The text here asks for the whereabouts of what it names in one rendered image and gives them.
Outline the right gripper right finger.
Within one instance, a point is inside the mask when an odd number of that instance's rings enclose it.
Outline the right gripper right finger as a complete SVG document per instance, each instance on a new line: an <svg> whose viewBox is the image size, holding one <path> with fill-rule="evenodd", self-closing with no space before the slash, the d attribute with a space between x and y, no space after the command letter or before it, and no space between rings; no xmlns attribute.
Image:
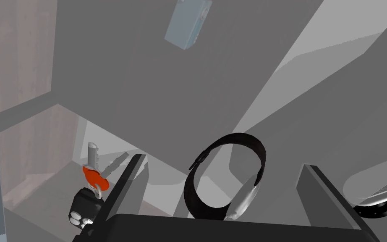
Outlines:
<svg viewBox="0 0 387 242"><path fill-rule="evenodd" d="M377 239L318 166L303 164L296 190L310 225L331 239Z"/></svg>

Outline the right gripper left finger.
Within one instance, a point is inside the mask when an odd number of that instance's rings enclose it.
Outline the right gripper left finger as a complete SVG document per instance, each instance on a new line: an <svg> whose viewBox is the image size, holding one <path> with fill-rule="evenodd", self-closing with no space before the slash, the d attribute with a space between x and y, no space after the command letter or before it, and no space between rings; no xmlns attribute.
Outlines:
<svg viewBox="0 0 387 242"><path fill-rule="evenodd" d="M118 210L145 158L146 154L135 154L106 200L93 203L90 208L92 215L95 216L94 220L92 224L86 224L82 229L81 238L122 238L125 236L128 225L123 221L123 214L118 214Z"/></svg>

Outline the pale blue box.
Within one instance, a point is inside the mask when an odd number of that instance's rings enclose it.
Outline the pale blue box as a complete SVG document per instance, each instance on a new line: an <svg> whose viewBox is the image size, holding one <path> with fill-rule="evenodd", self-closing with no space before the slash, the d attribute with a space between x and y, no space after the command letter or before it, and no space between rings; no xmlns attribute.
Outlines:
<svg viewBox="0 0 387 242"><path fill-rule="evenodd" d="M178 0L165 40L186 50L192 47L212 5L212 0Z"/></svg>

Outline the keys with orange tag and fob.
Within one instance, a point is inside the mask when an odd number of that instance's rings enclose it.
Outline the keys with orange tag and fob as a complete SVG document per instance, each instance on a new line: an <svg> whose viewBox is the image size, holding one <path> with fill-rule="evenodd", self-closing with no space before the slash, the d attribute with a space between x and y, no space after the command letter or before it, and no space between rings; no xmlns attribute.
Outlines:
<svg viewBox="0 0 387 242"><path fill-rule="evenodd" d="M107 177L129 157L129 154L124 152L101 171L98 165L98 151L95 143L88 143L87 163L82 167L88 186L75 194L68 215L70 223L80 229L93 223L104 205L102 192L110 187Z"/></svg>

